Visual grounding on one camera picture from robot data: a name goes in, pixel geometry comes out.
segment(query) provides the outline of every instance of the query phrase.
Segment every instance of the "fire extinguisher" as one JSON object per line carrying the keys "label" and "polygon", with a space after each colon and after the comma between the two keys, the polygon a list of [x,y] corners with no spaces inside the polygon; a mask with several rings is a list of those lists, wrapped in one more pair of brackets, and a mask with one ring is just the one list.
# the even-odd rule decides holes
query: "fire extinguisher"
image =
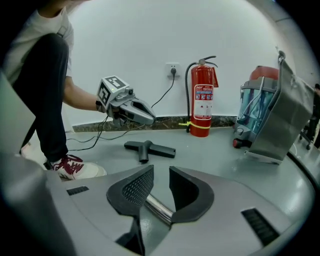
{"label": "fire extinguisher", "polygon": [[[206,64],[218,67],[216,64],[207,61],[215,57],[209,56],[200,59],[199,62],[193,62],[185,72],[187,123],[184,125],[187,126],[186,132],[190,131],[196,137],[207,137],[211,127],[214,88],[218,87],[218,82],[215,68]],[[188,73],[193,65],[196,66],[191,70],[192,111],[190,116]]]}

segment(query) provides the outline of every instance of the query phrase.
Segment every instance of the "floor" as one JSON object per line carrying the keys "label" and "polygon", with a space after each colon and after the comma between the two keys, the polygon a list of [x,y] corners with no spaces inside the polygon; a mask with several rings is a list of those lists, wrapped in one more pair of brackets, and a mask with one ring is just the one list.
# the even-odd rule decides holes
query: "floor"
{"label": "floor", "polygon": [[[123,132],[104,132],[102,137],[112,139],[121,134]],[[232,147],[232,134],[231,128],[213,128],[207,138],[193,137],[184,130],[133,131],[115,140],[101,139],[93,149],[70,154],[75,154],[84,161],[97,163],[103,166],[108,174],[113,174],[140,165],[137,152],[125,149],[125,142],[151,140],[155,144],[176,149],[174,159],[149,155],[148,162],[154,165],[154,187],[151,194],[173,211],[175,204],[169,189],[169,166],[179,166],[247,185],[276,205],[292,223],[305,218],[312,207],[314,191],[300,169],[288,157],[281,165],[246,159],[245,148]],[[69,134],[68,138],[85,141],[95,135],[84,132]],[[70,150],[78,150],[90,147],[93,143],[94,140],[86,143],[68,140],[67,145]],[[304,152],[303,143],[296,142],[300,158],[309,154]],[[141,228],[147,255],[169,232],[169,228],[146,208],[141,209]]]}

